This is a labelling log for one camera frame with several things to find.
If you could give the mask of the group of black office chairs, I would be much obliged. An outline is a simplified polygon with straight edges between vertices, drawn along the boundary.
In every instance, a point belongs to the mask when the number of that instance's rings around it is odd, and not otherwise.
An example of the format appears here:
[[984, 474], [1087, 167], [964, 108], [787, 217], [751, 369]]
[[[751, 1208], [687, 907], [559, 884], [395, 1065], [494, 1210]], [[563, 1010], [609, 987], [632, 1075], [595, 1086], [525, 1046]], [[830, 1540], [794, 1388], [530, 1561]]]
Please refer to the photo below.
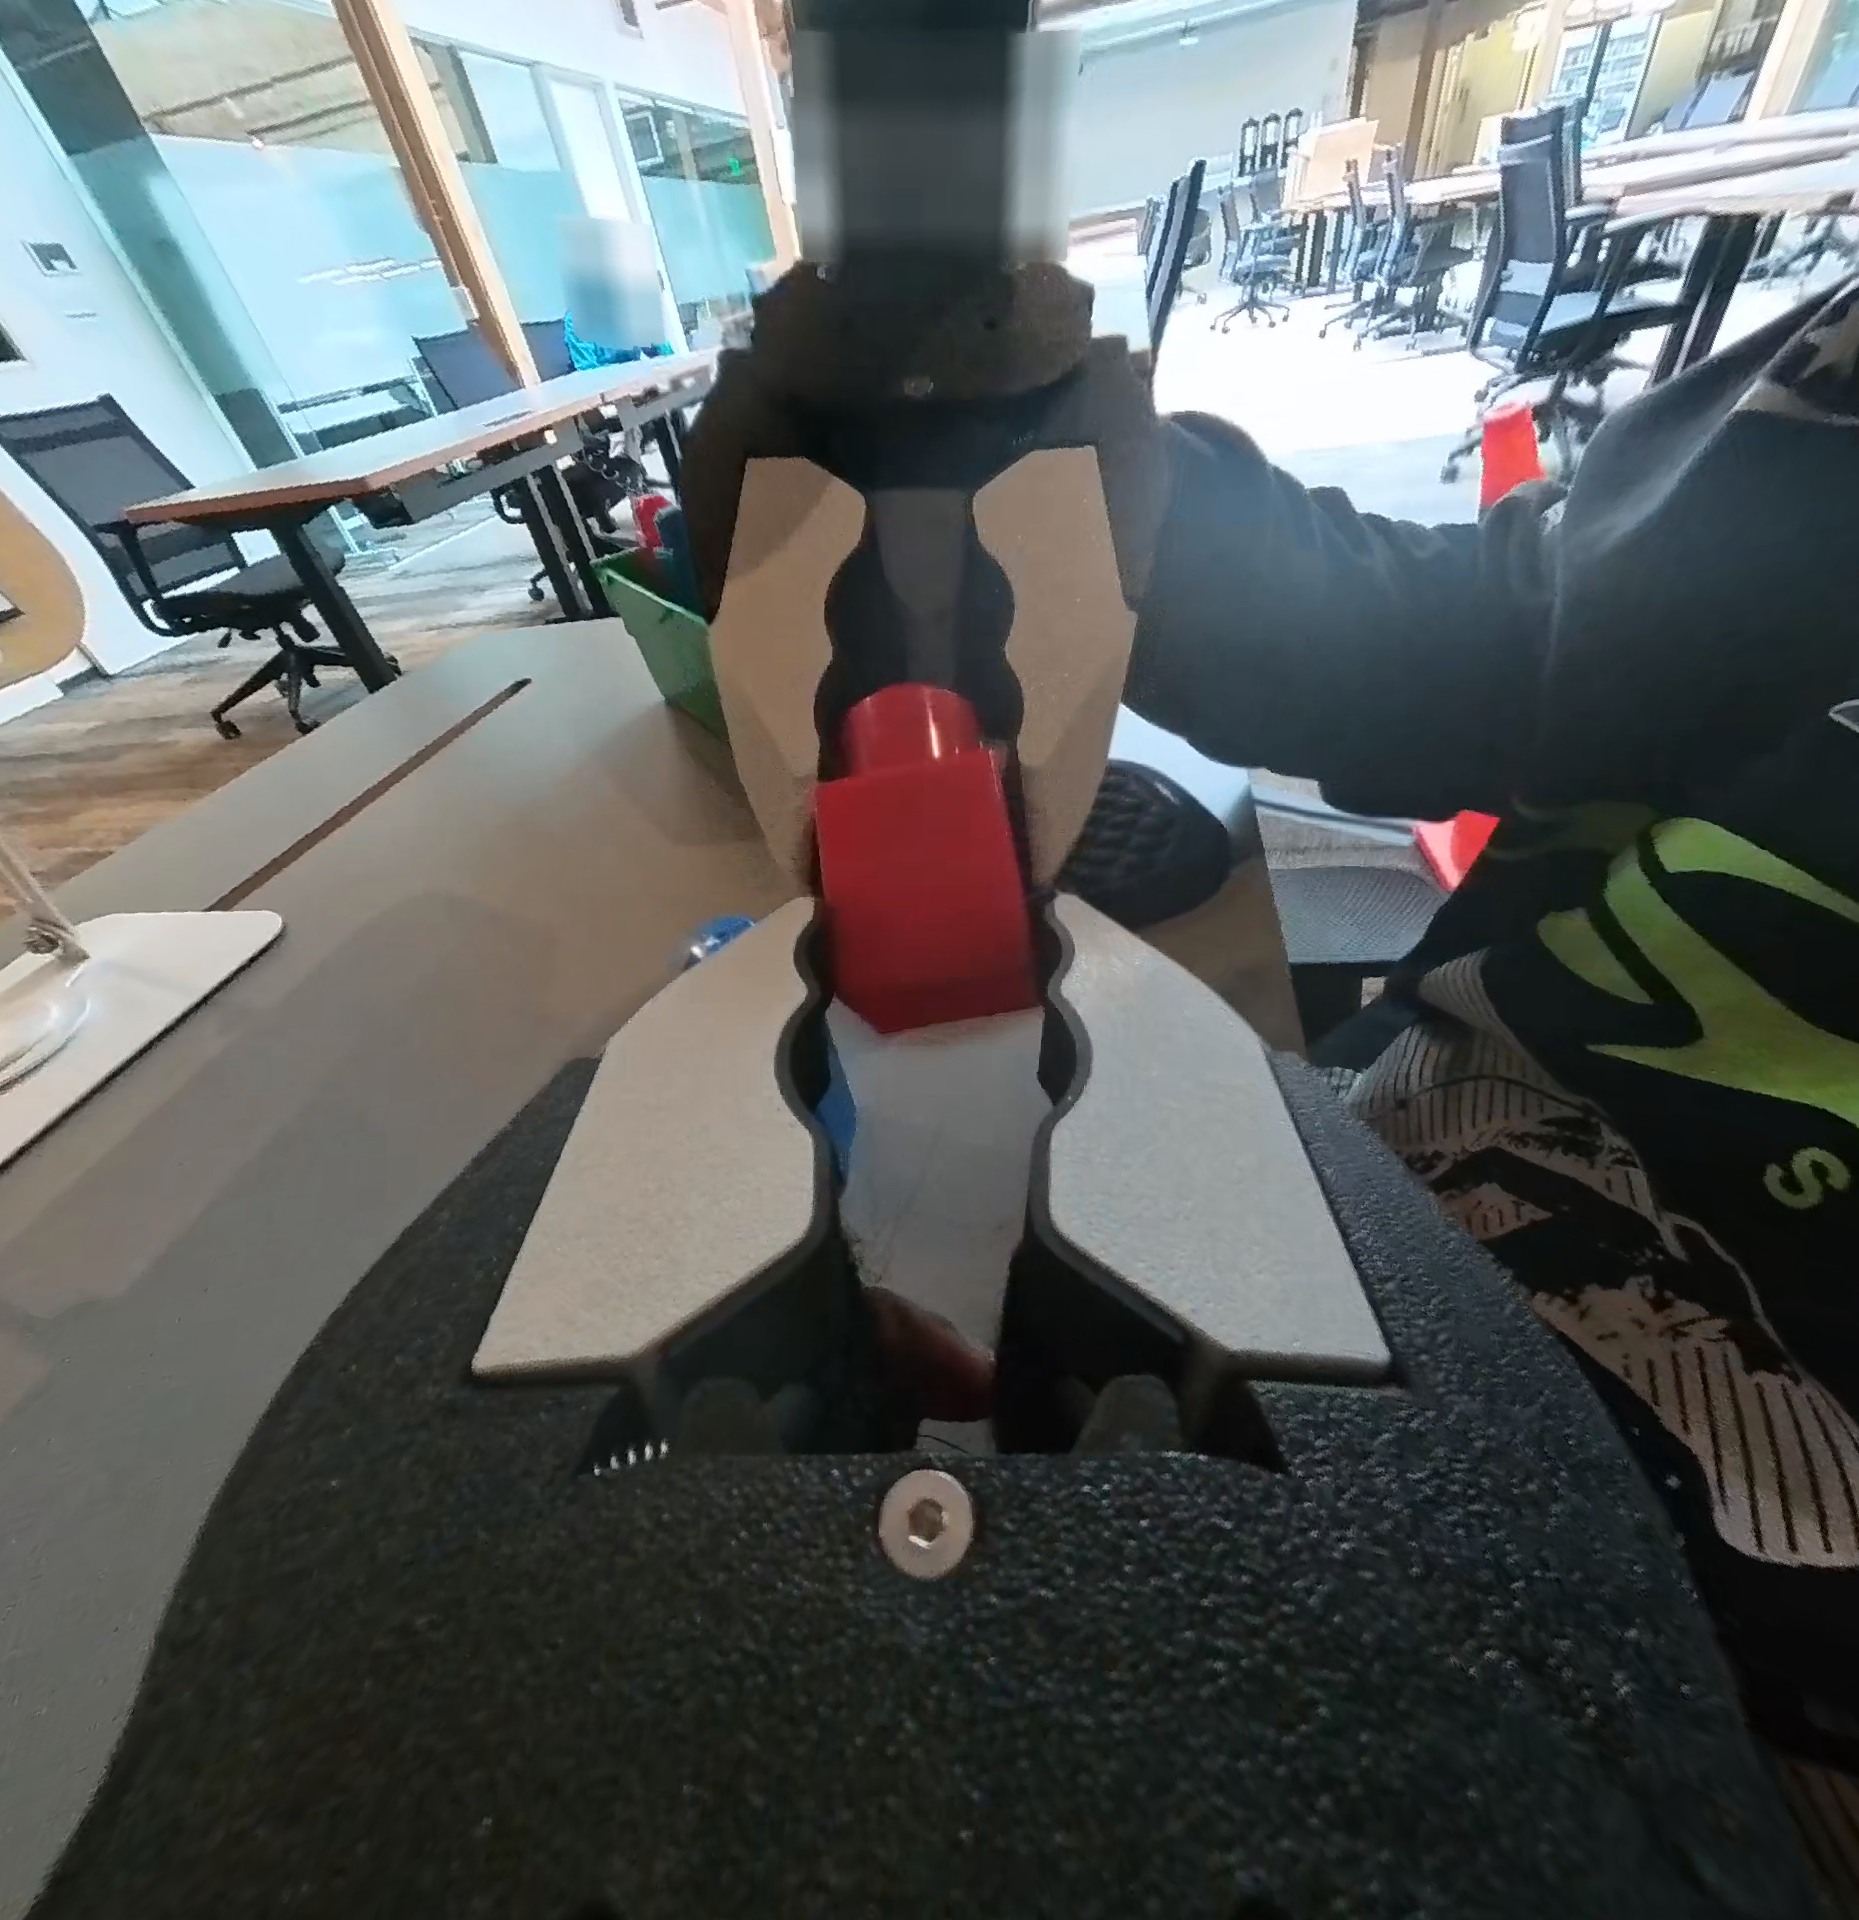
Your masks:
[[1490, 504], [1534, 474], [1570, 479], [1613, 382], [1656, 386], [1707, 359], [1765, 234], [1806, 217], [1859, 217], [1859, 129], [1669, 158], [1586, 204], [1570, 201], [1567, 158], [1517, 141], [1467, 336], [1490, 389], [1438, 481], [1473, 474]]

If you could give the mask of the green plastic bin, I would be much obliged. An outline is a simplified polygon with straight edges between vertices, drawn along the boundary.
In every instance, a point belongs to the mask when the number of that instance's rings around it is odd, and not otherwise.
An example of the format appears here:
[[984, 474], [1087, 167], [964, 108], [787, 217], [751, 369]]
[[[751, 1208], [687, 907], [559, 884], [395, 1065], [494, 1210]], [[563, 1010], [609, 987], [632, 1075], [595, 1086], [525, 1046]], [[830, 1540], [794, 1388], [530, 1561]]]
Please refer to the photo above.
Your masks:
[[596, 560], [595, 574], [664, 703], [727, 740], [708, 623], [678, 560], [665, 547], [622, 547]]

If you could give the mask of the white stand base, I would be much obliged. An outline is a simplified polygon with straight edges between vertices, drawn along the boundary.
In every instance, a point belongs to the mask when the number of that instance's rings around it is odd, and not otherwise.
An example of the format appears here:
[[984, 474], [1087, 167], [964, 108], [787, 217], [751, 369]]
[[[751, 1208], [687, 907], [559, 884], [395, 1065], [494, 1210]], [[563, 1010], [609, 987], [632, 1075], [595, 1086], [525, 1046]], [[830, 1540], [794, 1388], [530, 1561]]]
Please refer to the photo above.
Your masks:
[[68, 921], [4, 835], [0, 888], [25, 923], [0, 969], [0, 1174], [285, 931], [269, 910]]

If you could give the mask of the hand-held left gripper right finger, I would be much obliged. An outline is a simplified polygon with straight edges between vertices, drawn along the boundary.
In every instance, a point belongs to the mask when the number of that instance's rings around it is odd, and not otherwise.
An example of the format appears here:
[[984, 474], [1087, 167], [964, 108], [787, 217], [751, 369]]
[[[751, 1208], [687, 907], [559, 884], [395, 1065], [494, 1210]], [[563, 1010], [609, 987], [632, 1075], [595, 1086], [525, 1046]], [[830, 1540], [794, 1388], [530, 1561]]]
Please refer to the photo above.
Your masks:
[[1256, 1030], [1074, 895], [1005, 1337], [1104, 1382], [1382, 1382], [1391, 1346]]

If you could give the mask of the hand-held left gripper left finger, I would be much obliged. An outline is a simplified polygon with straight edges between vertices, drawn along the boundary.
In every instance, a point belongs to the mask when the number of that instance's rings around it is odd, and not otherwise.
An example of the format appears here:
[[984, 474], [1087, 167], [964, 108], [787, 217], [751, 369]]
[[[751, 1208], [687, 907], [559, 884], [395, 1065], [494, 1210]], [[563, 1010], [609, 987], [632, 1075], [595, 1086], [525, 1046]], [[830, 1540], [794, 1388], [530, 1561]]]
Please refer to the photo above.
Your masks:
[[859, 1304], [799, 1073], [820, 990], [794, 897], [605, 1043], [472, 1368], [484, 1382], [819, 1380]]

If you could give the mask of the person's right forearm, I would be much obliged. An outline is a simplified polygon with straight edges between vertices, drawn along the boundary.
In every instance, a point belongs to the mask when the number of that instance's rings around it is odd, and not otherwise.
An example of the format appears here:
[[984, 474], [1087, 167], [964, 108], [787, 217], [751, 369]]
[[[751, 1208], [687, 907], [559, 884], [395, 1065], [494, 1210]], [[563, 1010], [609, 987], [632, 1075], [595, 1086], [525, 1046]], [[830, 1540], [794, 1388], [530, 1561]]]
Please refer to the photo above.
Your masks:
[[1347, 811], [1504, 811], [1542, 705], [1563, 485], [1418, 525], [1305, 488], [1225, 419], [1172, 415], [1156, 448], [1128, 709]]

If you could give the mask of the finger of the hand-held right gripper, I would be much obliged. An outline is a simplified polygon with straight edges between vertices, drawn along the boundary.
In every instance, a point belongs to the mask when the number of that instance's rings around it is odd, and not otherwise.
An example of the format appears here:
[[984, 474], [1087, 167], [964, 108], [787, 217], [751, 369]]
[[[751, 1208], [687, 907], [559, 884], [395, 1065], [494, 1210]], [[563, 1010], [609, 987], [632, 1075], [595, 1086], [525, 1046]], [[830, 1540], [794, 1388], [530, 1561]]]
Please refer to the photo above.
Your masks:
[[1012, 596], [1025, 835], [1050, 885], [1100, 795], [1134, 649], [1095, 451], [1031, 451], [976, 494], [972, 520]]
[[860, 545], [859, 488], [807, 458], [747, 468], [724, 601], [708, 626], [727, 740], [773, 860], [816, 864], [819, 692], [833, 664], [826, 594]]

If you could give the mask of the red plastic cone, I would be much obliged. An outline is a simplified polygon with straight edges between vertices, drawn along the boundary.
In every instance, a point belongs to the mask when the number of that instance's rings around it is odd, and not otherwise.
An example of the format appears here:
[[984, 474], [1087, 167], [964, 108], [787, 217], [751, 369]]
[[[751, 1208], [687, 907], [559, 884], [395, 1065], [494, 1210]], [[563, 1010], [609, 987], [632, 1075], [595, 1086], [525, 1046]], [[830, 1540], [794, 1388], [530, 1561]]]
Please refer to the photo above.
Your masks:
[[1522, 399], [1493, 405], [1480, 422], [1477, 515], [1504, 499], [1546, 479], [1534, 408]]
[[1456, 893], [1477, 857], [1490, 848], [1501, 818], [1480, 809], [1460, 809], [1445, 821], [1415, 821], [1415, 847], [1443, 893]]

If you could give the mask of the black mesh office chair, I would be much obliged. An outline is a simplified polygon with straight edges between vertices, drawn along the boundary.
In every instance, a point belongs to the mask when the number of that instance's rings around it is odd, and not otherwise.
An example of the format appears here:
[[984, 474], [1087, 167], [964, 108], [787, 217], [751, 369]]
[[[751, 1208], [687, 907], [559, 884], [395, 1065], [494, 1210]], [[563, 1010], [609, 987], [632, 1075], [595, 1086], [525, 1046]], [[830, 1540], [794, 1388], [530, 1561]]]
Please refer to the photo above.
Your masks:
[[245, 560], [232, 532], [186, 522], [132, 525], [143, 499], [190, 488], [113, 396], [0, 415], [0, 448], [73, 515], [147, 631], [165, 640], [274, 640], [274, 656], [213, 705], [220, 736], [242, 736], [232, 709], [275, 687], [297, 730], [315, 730], [304, 695], [341, 649], [318, 636], [311, 594], [288, 557]]
[[[559, 317], [525, 323], [525, 340], [530, 346], [535, 385], [575, 372], [578, 363]], [[519, 385], [476, 327], [413, 336], [413, 356], [436, 412], [490, 402]]]

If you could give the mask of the wooden top desk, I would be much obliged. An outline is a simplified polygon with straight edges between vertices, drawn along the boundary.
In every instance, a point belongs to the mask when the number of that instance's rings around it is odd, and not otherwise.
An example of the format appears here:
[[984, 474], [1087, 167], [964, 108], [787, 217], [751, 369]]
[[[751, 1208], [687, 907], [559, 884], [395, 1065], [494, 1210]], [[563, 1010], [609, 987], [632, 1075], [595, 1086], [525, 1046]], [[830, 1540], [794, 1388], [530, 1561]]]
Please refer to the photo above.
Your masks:
[[1859, 108], [1649, 136], [1636, 158], [1572, 175], [1533, 136], [1494, 167], [1405, 187], [1418, 217], [1494, 207], [1473, 340], [1517, 379], [1595, 382], [1642, 333], [1653, 382], [1701, 360], [1760, 233], [1787, 217], [1859, 217]]
[[635, 436], [701, 405], [717, 359], [715, 349], [694, 349], [569, 372], [278, 468], [137, 501], [124, 520], [268, 532], [292, 561], [328, 631], [340, 643], [371, 646], [374, 636], [337, 567], [315, 550], [311, 525], [334, 507], [360, 507], [374, 525], [417, 525], [463, 499], [522, 485], [558, 604], [569, 620], [605, 616], [612, 604], [595, 577], [595, 541], [559, 468], [581, 458], [592, 425]]

